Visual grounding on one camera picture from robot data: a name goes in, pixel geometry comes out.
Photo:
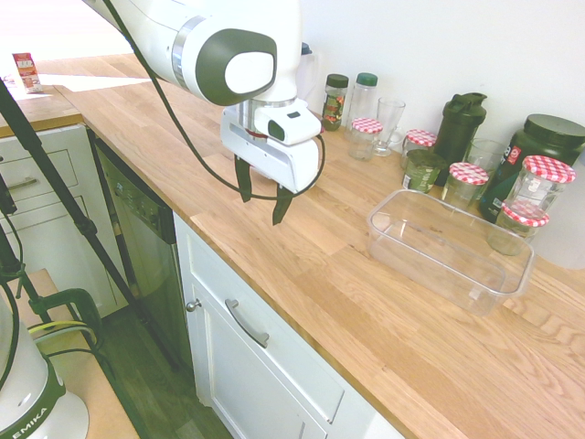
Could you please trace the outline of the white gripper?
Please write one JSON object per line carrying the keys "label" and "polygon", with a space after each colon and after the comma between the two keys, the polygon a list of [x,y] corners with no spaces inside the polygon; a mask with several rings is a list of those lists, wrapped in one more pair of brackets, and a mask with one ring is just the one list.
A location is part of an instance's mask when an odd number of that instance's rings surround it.
{"label": "white gripper", "polygon": [[280,224],[294,193],[310,187],[317,177],[319,148],[315,140],[285,145],[270,137],[254,137],[239,124],[236,105],[223,110],[220,134],[223,145],[234,154],[239,193],[244,203],[252,195],[250,166],[278,183],[272,225]]}

